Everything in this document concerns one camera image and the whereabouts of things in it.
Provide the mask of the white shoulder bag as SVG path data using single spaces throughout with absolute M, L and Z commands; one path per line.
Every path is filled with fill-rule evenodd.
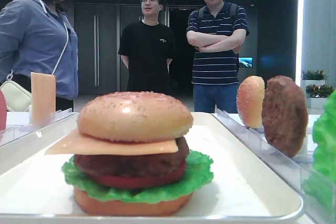
M 31 105 L 32 95 L 21 85 L 12 80 L 13 72 L 7 75 L 6 81 L 1 85 L 5 97 L 7 110 L 10 112 L 27 112 Z

